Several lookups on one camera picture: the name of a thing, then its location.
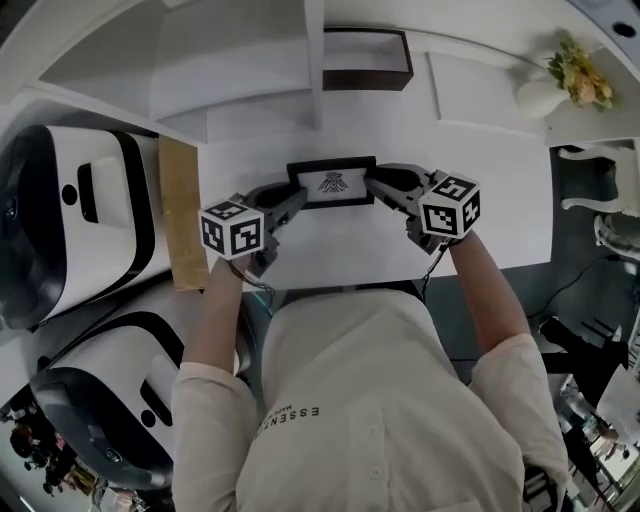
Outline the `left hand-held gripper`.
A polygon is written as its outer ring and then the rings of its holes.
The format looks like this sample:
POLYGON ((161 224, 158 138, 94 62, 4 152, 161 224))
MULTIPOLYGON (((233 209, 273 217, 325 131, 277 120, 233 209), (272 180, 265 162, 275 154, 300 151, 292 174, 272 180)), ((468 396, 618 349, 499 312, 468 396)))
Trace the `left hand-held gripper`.
POLYGON ((265 273, 277 257, 274 233, 305 206, 308 191, 288 182, 234 194, 199 212, 201 243, 227 261, 250 256, 250 273, 265 273))

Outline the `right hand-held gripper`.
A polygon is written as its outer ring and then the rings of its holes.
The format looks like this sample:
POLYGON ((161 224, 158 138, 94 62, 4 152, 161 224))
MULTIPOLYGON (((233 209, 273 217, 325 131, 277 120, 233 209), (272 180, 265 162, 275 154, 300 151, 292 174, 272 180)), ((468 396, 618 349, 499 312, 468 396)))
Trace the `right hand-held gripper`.
POLYGON ((445 242, 460 242, 480 217, 480 185, 463 175, 445 174, 421 196, 435 173, 414 164, 378 165, 367 190, 392 210, 416 218, 407 223, 409 238, 432 254, 445 242))

